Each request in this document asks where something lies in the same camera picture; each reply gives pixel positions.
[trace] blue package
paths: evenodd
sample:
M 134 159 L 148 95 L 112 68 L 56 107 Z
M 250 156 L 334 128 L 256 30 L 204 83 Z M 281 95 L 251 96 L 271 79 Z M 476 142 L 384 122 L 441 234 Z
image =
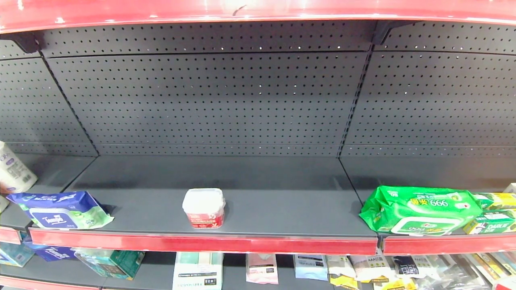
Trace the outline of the blue package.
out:
M 23 244 L 31 248 L 36 255 L 42 257 L 47 262 L 75 259 L 75 251 L 69 247 L 35 245 L 30 237 L 26 237 L 23 240 Z
M 98 229 L 113 220 L 87 192 L 60 194 L 10 194 L 16 203 L 41 228 L 87 230 Z

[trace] box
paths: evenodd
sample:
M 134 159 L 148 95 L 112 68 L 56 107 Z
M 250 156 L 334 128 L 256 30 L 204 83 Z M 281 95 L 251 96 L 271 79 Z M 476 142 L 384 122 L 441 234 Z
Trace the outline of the box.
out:
M 513 211 L 484 212 L 463 229 L 466 234 L 507 233 L 516 231 Z
M 103 277 L 133 280 L 145 256 L 140 251 L 72 248 L 74 255 Z
M 177 252 L 172 290 L 221 290 L 223 253 Z
M 0 264 L 23 267 L 33 255 L 34 252 L 24 244 L 0 243 Z
M 473 196 L 480 202 L 484 211 L 516 208 L 516 195 L 512 193 L 474 192 Z
M 47 262 L 75 259 L 75 251 L 72 251 L 69 247 L 35 245 L 30 237 L 26 237 L 23 244 Z

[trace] plastic packaging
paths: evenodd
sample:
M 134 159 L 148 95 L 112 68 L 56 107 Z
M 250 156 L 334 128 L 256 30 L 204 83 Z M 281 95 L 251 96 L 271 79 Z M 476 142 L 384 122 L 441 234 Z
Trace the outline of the plastic packaging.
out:
M 103 277 L 133 280 L 145 252 L 72 248 L 74 255 Z
M 29 190 L 38 180 L 16 154 L 0 141 L 0 193 L 13 194 Z
M 221 290 L 223 253 L 177 252 L 172 290 Z
M 389 281 L 395 278 L 394 271 L 380 249 L 376 249 L 374 256 L 349 256 L 349 259 L 357 273 L 357 281 L 385 278 Z
M 246 255 L 246 281 L 257 284 L 278 284 L 275 254 Z
M 53 195 L 11 194 L 7 199 L 18 204 L 41 228 L 98 229 L 113 221 L 113 217 L 87 191 Z
M 294 255 L 294 269 L 298 279 L 328 280 L 328 265 L 322 255 Z
M 377 232 L 440 236 L 482 213 L 467 190 L 379 186 L 360 217 Z
M 194 228 L 219 228 L 224 222 L 225 199 L 219 188 L 193 188 L 183 200 L 185 211 Z

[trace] plastic container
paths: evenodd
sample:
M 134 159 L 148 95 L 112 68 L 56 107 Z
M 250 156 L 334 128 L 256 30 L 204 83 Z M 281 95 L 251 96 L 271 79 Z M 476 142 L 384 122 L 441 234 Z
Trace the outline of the plastic container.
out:
M 38 180 L 7 144 L 0 141 L 0 193 L 14 194 L 29 190 Z
M 224 222 L 225 200 L 219 188 L 193 188 L 186 192 L 183 200 L 185 211 L 192 227 L 215 229 Z

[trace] white package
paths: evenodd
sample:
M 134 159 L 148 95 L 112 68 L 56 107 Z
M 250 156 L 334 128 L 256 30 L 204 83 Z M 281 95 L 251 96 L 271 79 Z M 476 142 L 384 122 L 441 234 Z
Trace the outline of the white package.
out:
M 357 273 L 357 281 L 369 281 L 382 276 L 389 279 L 395 277 L 394 271 L 378 248 L 374 256 L 350 256 L 349 259 Z
M 328 255 L 326 256 L 328 262 L 328 274 L 335 274 L 338 276 L 347 276 L 356 278 L 357 274 L 345 255 Z
M 7 144 L 0 141 L 0 193 L 17 194 L 29 190 L 38 180 Z
M 298 279 L 328 280 L 328 265 L 322 255 L 294 255 L 294 270 Z
M 177 252 L 172 290 L 221 290 L 223 253 Z

